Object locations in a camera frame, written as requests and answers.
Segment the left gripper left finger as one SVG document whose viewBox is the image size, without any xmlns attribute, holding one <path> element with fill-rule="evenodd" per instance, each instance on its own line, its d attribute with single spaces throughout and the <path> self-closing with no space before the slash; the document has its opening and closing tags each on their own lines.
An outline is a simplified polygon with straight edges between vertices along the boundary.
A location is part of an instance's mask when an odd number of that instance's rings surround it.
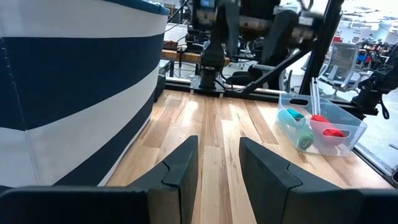
<svg viewBox="0 0 398 224">
<path fill-rule="evenodd" d="M 125 187 L 19 187 L 0 195 L 0 224 L 191 224 L 198 136 Z"/>
</svg>

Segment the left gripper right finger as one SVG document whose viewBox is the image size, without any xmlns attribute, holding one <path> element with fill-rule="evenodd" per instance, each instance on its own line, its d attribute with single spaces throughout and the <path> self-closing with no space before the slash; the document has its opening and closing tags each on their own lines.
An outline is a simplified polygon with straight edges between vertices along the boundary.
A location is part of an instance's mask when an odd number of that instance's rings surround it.
<svg viewBox="0 0 398 224">
<path fill-rule="evenodd" d="M 342 189 L 247 137 L 239 160 L 257 224 L 398 224 L 396 189 Z"/>
</svg>

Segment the dark green bandage roll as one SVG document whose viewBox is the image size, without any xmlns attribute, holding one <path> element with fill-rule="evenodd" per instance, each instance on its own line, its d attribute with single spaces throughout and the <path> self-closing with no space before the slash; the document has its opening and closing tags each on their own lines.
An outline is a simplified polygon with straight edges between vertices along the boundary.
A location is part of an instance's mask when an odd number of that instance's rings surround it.
<svg viewBox="0 0 398 224">
<path fill-rule="evenodd" d="M 304 124 L 295 130 L 295 144 L 300 150 L 306 151 L 314 142 L 314 135 L 309 125 Z"/>
</svg>

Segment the teal-green bandage roll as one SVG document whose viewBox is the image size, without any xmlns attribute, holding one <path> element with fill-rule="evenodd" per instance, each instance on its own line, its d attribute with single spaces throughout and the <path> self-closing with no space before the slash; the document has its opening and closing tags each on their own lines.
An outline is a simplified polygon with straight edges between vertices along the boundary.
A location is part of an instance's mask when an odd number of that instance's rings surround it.
<svg viewBox="0 0 398 224">
<path fill-rule="evenodd" d="M 282 109 L 277 114 L 277 121 L 288 128 L 303 128 L 307 125 L 306 118 L 302 113 L 293 109 Z"/>
</svg>

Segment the red bandage roll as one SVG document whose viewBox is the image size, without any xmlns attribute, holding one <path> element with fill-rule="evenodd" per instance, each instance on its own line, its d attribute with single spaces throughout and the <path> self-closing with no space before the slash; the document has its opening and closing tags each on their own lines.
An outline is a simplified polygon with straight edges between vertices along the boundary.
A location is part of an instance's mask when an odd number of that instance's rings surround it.
<svg viewBox="0 0 398 224">
<path fill-rule="evenodd" d="M 329 122 L 322 115 L 313 115 L 310 118 L 310 125 L 314 131 L 323 136 L 332 136 L 339 138 L 345 137 L 345 134 L 342 132 L 342 130 L 336 128 L 333 123 Z"/>
</svg>

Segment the clear plastic container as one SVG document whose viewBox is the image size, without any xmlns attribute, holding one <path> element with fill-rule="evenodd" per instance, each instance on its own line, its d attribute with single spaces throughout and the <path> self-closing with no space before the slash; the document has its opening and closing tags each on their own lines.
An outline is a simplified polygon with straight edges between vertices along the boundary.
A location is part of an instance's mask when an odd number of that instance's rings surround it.
<svg viewBox="0 0 398 224">
<path fill-rule="evenodd" d="M 310 125 L 310 118 L 313 116 L 311 96 L 282 93 L 279 96 L 278 112 L 282 109 L 296 110 L 306 118 L 307 125 L 310 126 L 314 135 L 314 142 L 306 151 L 296 147 L 295 128 L 288 128 L 279 124 L 277 116 L 276 123 L 298 151 L 309 154 L 346 157 L 368 127 L 365 122 L 324 98 L 320 99 L 320 115 L 333 123 L 336 128 L 342 130 L 345 134 L 344 138 L 323 136 L 312 129 Z"/>
</svg>

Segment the clear plastic tweezers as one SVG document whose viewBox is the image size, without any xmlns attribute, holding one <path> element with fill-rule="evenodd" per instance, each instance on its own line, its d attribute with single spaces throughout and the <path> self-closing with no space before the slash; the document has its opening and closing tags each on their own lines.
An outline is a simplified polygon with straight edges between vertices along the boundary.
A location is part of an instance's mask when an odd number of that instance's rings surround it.
<svg viewBox="0 0 398 224">
<path fill-rule="evenodd" d="M 312 114 L 320 115 L 320 92 L 318 80 L 315 77 L 312 77 L 311 80 L 310 95 L 312 97 Z"/>
</svg>

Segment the wooden workbench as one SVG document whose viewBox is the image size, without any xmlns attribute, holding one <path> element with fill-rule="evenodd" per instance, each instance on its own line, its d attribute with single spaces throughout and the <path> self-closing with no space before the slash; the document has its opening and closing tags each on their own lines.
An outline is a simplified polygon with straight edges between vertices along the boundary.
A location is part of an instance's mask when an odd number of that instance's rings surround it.
<svg viewBox="0 0 398 224">
<path fill-rule="evenodd" d="M 181 49 L 163 49 L 160 58 L 175 62 L 195 63 L 202 67 L 225 67 L 230 63 L 229 58 L 221 50 L 205 50 L 198 54 Z"/>
</svg>

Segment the navy striped fabric bin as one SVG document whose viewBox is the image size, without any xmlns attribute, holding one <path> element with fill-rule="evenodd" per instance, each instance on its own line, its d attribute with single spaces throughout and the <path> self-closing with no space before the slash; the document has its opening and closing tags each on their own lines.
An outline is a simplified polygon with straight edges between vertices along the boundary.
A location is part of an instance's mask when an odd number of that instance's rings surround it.
<svg viewBox="0 0 398 224">
<path fill-rule="evenodd" d="M 169 11 L 0 0 L 0 192 L 108 182 L 148 123 Z"/>
</svg>

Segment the grey mesh office chair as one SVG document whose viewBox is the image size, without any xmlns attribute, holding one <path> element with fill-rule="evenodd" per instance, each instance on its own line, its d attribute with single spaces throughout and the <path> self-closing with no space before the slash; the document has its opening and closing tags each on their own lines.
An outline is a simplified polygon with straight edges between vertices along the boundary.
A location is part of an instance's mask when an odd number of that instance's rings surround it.
<svg viewBox="0 0 398 224">
<path fill-rule="evenodd" d="M 337 92 L 358 91 L 358 85 L 363 79 L 360 75 L 357 80 L 353 79 L 356 69 L 356 62 L 359 54 L 359 46 L 335 42 L 331 44 L 327 53 L 328 61 L 321 68 L 318 80 L 330 85 L 334 89 L 333 94 L 326 94 L 320 90 L 322 97 L 337 99 Z"/>
</svg>

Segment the black office chair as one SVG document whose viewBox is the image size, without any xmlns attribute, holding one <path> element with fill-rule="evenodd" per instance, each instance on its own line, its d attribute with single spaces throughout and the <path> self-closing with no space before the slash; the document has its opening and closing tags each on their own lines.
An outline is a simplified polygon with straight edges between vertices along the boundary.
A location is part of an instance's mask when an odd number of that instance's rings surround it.
<svg viewBox="0 0 398 224">
<path fill-rule="evenodd" d="M 268 36 L 264 38 L 257 65 L 276 67 L 287 58 L 289 52 L 287 44 L 298 21 L 299 15 L 291 10 L 282 11 L 275 16 Z M 229 84 L 244 86 L 261 78 L 269 71 L 254 68 L 254 65 L 251 65 L 246 72 L 234 72 L 227 81 Z"/>
</svg>

